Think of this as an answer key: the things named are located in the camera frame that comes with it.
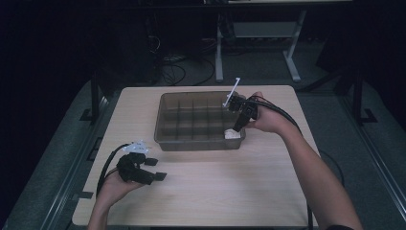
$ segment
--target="container compartment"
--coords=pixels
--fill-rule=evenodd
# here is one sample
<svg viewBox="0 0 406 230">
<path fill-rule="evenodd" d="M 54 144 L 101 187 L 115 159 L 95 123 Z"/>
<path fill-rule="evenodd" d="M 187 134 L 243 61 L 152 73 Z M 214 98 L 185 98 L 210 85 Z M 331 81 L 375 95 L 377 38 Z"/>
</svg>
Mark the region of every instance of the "container compartment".
<svg viewBox="0 0 406 230">
<path fill-rule="evenodd" d="M 223 107 L 229 92 L 166 93 L 161 96 L 155 141 L 162 150 L 236 150 L 245 138 L 225 139 L 238 113 Z"/>
</svg>

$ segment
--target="person's right hand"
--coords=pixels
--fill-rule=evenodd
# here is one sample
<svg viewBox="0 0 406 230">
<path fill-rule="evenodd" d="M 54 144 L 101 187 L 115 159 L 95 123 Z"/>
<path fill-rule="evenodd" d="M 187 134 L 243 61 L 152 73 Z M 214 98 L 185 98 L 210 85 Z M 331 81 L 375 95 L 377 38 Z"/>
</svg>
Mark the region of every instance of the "person's right hand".
<svg viewBox="0 0 406 230">
<path fill-rule="evenodd" d="M 261 92 L 253 94 L 253 96 L 259 96 L 258 101 L 264 102 Z M 245 126 L 247 128 L 256 128 L 265 132 L 275 132 L 282 134 L 287 128 L 296 128 L 291 122 L 284 118 L 278 112 L 275 112 L 269 108 L 258 105 L 258 117 L 255 121 L 251 121 Z"/>
</svg>

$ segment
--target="forearm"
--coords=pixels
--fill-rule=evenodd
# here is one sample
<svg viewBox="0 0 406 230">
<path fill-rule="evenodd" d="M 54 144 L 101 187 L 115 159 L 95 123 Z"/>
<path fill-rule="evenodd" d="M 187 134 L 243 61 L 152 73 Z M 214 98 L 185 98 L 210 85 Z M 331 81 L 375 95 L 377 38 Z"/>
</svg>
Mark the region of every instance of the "forearm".
<svg viewBox="0 0 406 230">
<path fill-rule="evenodd" d="M 90 217 L 89 224 L 87 225 L 88 230 L 104 230 L 107 229 L 107 217 L 109 207 L 103 207 L 97 202 L 92 211 L 92 216 Z"/>
<path fill-rule="evenodd" d="M 321 229 L 341 224 L 362 229 L 350 198 L 337 177 L 294 126 L 279 132 Z"/>
</svg>

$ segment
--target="white object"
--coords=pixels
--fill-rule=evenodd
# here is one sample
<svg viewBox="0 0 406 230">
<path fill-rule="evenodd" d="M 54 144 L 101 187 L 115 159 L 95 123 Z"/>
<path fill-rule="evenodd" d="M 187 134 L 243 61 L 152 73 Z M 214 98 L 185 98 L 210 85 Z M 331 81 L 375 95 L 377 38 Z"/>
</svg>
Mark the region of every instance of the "white object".
<svg viewBox="0 0 406 230">
<path fill-rule="evenodd" d="M 237 87 L 237 85 L 238 85 L 238 83 L 239 83 L 240 78 L 236 78 L 236 80 L 237 80 L 237 82 L 234 84 L 233 89 L 231 90 L 230 94 L 227 95 L 227 101 L 223 104 L 224 107 L 227 106 L 228 101 L 230 101 L 230 98 L 231 98 L 231 96 L 233 95 L 234 90 L 236 89 L 236 87 Z"/>
<path fill-rule="evenodd" d="M 149 152 L 148 148 L 146 147 L 146 143 L 143 140 L 124 147 L 123 151 L 137 152 L 143 154 L 147 154 Z"/>
<path fill-rule="evenodd" d="M 241 137 L 241 133 L 230 128 L 224 131 L 224 137 L 226 139 L 236 139 Z"/>
</svg>

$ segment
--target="metal stand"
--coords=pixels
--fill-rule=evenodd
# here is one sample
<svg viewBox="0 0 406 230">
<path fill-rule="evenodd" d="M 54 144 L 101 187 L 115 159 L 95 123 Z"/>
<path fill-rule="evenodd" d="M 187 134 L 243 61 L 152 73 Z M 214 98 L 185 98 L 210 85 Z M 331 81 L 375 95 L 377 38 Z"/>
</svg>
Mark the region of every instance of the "metal stand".
<svg viewBox="0 0 406 230">
<path fill-rule="evenodd" d="M 296 48 L 296 44 L 298 44 L 299 35 L 301 34 L 302 26 L 305 21 L 305 14 L 306 14 L 306 11 L 301 11 L 301 14 L 299 15 L 299 20 L 296 23 L 296 27 L 295 27 L 293 35 L 292 35 L 292 38 L 293 38 L 292 44 L 290 45 L 290 47 L 287 51 L 283 51 L 284 60 L 286 61 L 287 68 L 289 69 L 289 72 L 290 72 L 290 76 L 292 77 L 292 80 L 294 82 L 301 81 L 301 77 L 299 76 L 299 72 L 296 69 L 296 65 L 295 65 L 295 62 L 293 62 L 292 57 L 293 57 L 293 53 Z"/>
<path fill-rule="evenodd" d="M 283 57 L 294 82 L 301 81 L 296 65 L 293 61 L 293 53 L 301 34 L 305 21 L 306 11 L 301 11 L 296 22 L 236 22 L 234 23 L 236 37 L 291 37 L 292 43 Z M 217 26 L 217 50 L 215 54 L 215 80 L 223 82 L 223 66 L 221 59 L 222 34 Z"/>
</svg>

